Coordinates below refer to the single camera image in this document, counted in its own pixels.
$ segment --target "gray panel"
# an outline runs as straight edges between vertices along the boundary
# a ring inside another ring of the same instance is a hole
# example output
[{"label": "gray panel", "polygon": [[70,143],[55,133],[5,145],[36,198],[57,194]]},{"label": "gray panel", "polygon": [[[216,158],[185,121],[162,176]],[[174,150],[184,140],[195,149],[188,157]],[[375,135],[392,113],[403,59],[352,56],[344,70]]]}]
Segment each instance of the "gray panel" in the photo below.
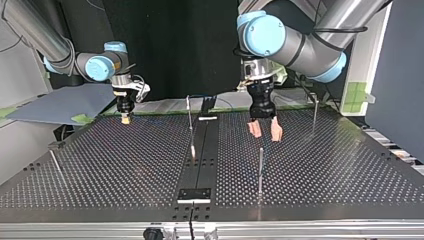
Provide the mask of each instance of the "gray panel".
[{"label": "gray panel", "polygon": [[[212,204],[205,205],[210,210],[202,212],[207,217],[200,215],[201,220],[424,218],[419,213],[424,210],[424,178],[346,118],[322,109],[313,132],[313,110],[281,111],[278,117],[284,139],[275,143],[268,120],[261,121],[264,137],[255,139],[247,130],[248,113],[219,115],[215,182],[202,179],[210,178],[213,169],[200,172],[199,187],[214,188]],[[208,160],[213,154],[202,157]]]},{"label": "gray panel", "polygon": [[109,84],[64,87],[43,96],[7,116],[8,119],[68,125],[83,125],[71,118],[86,114],[96,117],[115,96]]},{"label": "gray panel", "polygon": [[424,160],[424,1],[393,1],[366,121]]},{"label": "gray panel", "polygon": [[170,221],[189,142],[187,116],[100,118],[56,153],[61,171],[45,156],[0,187],[0,222]]}]

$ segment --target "black curtain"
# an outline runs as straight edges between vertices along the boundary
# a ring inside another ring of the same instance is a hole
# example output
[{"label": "black curtain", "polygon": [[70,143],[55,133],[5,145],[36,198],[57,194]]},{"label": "black curtain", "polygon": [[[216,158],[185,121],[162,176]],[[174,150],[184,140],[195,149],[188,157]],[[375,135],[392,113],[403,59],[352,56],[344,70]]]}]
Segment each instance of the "black curtain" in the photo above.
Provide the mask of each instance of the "black curtain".
[{"label": "black curtain", "polygon": [[104,0],[116,40],[127,44],[132,72],[148,99],[213,95],[240,80],[237,0]]}]

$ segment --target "green tape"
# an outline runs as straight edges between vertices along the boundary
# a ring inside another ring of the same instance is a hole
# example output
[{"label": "green tape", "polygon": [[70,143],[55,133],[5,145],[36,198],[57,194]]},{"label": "green tape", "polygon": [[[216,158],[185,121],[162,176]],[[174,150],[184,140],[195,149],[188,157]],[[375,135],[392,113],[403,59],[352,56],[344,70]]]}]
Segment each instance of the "green tape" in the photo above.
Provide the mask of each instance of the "green tape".
[{"label": "green tape", "polygon": [[11,114],[15,110],[15,107],[0,108],[0,119],[6,118],[7,115]]},{"label": "green tape", "polygon": [[73,116],[72,118],[72,121],[74,121],[74,122],[76,122],[76,123],[79,123],[79,124],[89,124],[89,123],[91,123],[91,122],[93,122],[94,121],[94,118],[91,118],[91,117],[88,117],[87,115],[85,115],[85,114],[78,114],[78,115],[75,115],[75,116]]},{"label": "green tape", "polygon": [[361,111],[362,104],[366,101],[365,82],[350,82],[347,86],[347,92],[344,104],[342,106],[343,112],[357,113]]}]

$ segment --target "black cable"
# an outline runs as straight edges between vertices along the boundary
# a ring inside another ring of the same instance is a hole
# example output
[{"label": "black cable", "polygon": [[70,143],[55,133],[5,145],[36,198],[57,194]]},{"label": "black cable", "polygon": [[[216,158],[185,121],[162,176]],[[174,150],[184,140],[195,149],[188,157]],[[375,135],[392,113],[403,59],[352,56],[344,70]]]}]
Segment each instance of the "black cable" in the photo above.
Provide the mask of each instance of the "black cable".
[{"label": "black cable", "polygon": [[314,32],[329,32],[329,33],[360,33],[367,31],[367,27],[358,27],[351,29],[343,29],[343,28],[315,28]]},{"label": "black cable", "polygon": [[[314,26],[317,25],[318,10],[319,10],[319,7],[321,6],[321,2],[322,2],[322,0],[320,0],[318,2],[317,9],[315,10]],[[358,27],[358,28],[351,28],[351,29],[342,29],[342,28],[314,28],[314,32],[328,32],[328,33],[361,33],[361,32],[365,32],[367,30],[368,30],[367,27]]]},{"label": "black cable", "polygon": [[381,10],[385,9],[387,6],[389,6],[390,3],[392,3],[393,0],[388,0],[387,2],[385,2],[383,5],[381,5],[380,9],[378,9],[377,12],[380,12]]},{"label": "black cable", "polygon": [[19,40],[17,41],[17,42],[15,42],[13,45],[11,45],[11,46],[9,46],[9,47],[7,47],[7,48],[5,48],[5,49],[2,49],[2,50],[0,50],[0,53],[2,53],[2,52],[6,52],[6,51],[8,51],[8,50],[10,50],[10,49],[12,49],[12,48],[14,48],[14,47],[16,47],[16,45],[18,45],[21,41],[22,41],[22,38],[23,38],[24,36],[21,36],[20,38],[19,38]]},{"label": "black cable", "polygon": [[316,26],[316,25],[317,25],[318,10],[319,10],[319,7],[321,6],[321,2],[322,2],[322,0],[319,0],[319,2],[318,2],[318,6],[317,6],[317,10],[315,11],[314,26]]},{"label": "black cable", "polygon": [[333,94],[331,94],[330,89],[328,88],[328,85],[327,85],[327,84],[324,84],[324,86],[325,86],[325,88],[326,88],[326,90],[327,90],[328,94],[330,94],[331,100],[333,101],[334,105],[336,106],[337,111],[339,111],[339,112],[340,112],[340,106],[339,106],[339,105],[336,103],[336,101],[335,101],[335,99],[336,99],[336,98],[333,96]]}]

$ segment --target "white wall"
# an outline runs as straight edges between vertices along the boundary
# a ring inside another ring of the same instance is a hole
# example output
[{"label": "white wall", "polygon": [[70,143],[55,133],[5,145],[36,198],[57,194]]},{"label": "white wall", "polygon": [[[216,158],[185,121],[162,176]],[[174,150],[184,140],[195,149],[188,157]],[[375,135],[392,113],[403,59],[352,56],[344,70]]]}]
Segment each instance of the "white wall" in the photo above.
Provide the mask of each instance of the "white wall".
[{"label": "white wall", "polygon": [[[0,20],[0,50],[19,38]],[[37,95],[47,93],[33,50],[19,43],[0,53],[0,108],[9,107]]]},{"label": "white wall", "polygon": [[[0,50],[19,38],[0,20]],[[0,52],[0,108],[15,106],[47,93],[43,67],[32,49],[19,43]],[[0,184],[47,152],[53,142],[54,124],[0,120]]]},{"label": "white wall", "polygon": [[0,184],[47,152],[55,124],[13,122],[0,128]]},{"label": "white wall", "polygon": [[[365,92],[371,93],[390,9],[391,4],[375,14],[367,24],[368,30],[356,36],[350,57],[341,106],[344,105],[347,87],[350,82],[366,82]],[[365,116],[367,108],[368,103],[364,102],[361,106],[361,111],[358,113],[344,112],[342,107],[341,113],[344,116]]]}]

